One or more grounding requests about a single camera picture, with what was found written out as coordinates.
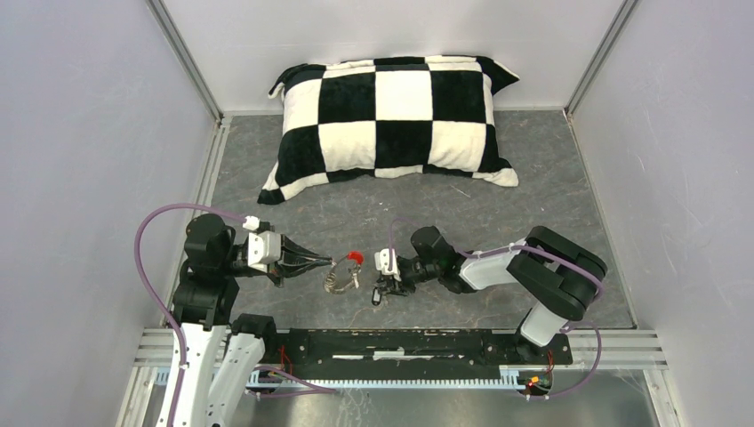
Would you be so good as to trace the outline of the metal key organizer red handle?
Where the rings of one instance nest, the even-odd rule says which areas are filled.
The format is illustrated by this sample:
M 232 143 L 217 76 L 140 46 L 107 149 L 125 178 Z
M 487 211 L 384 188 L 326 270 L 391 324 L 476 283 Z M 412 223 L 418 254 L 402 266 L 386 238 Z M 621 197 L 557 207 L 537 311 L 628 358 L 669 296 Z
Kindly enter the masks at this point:
M 347 289 L 346 286 L 350 280 L 349 268 L 360 265 L 361 270 L 365 257 L 361 252 L 351 251 L 342 256 L 339 260 L 334 261 L 332 267 L 325 275 L 323 288 L 328 294 L 345 294 L 356 289 Z

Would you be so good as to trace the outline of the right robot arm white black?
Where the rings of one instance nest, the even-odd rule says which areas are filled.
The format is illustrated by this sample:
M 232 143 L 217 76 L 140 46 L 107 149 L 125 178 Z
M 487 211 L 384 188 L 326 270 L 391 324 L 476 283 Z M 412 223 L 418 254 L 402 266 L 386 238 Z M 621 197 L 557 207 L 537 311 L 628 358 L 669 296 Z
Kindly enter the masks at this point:
M 606 263 L 591 251 L 544 226 L 516 242 L 488 251 L 462 251 L 435 226 L 411 236 L 416 255 L 405 258 L 388 246 L 374 255 L 379 273 L 373 305 L 387 295 L 407 296 L 419 284 L 437 281 L 453 294 L 520 284 L 535 300 L 513 340 L 516 356 L 535 363 L 553 338 L 581 321 L 604 292 Z

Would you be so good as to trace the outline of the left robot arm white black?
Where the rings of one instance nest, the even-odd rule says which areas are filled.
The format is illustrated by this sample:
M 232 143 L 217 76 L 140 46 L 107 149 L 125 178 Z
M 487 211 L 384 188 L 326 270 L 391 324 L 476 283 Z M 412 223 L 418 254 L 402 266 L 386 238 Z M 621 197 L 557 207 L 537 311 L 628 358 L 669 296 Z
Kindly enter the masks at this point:
M 203 213 L 186 227 L 186 259 L 168 318 L 173 356 L 159 426 L 229 425 L 254 368 L 278 354 L 272 317 L 232 318 L 239 278 L 264 277 L 281 286 L 333 262 L 253 216 L 244 218 L 247 236 L 238 244 L 227 219 Z

